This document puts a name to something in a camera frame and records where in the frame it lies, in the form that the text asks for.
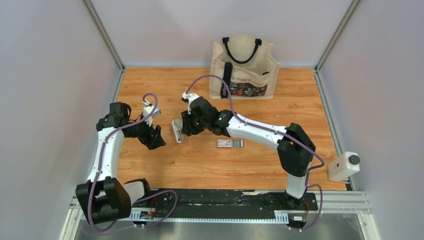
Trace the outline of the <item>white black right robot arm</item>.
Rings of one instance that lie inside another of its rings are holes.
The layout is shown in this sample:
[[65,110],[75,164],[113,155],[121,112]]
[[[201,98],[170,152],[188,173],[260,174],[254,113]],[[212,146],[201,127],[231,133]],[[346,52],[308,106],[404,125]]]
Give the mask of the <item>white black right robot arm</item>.
[[182,101],[188,105],[187,110],[181,113],[183,134],[192,136],[208,130],[217,136],[241,138],[275,150],[281,167],[288,175],[286,205],[296,210],[305,203],[307,171],[316,146],[300,125],[269,125],[231,110],[219,111],[195,93],[183,93]]

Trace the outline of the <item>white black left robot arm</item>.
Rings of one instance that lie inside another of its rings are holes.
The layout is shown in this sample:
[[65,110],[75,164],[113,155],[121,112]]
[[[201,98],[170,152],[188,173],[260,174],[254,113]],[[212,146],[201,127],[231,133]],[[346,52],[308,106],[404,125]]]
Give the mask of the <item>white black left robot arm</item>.
[[153,119],[161,114],[158,106],[145,101],[140,120],[131,120],[132,109],[124,102],[113,102],[109,113],[96,124],[97,150],[91,172],[85,183],[76,187],[76,198],[92,225],[113,222],[130,216],[134,203],[148,207],[153,201],[146,179],[121,184],[118,180],[120,152],[126,138],[135,138],[154,150],[166,145],[161,126]]

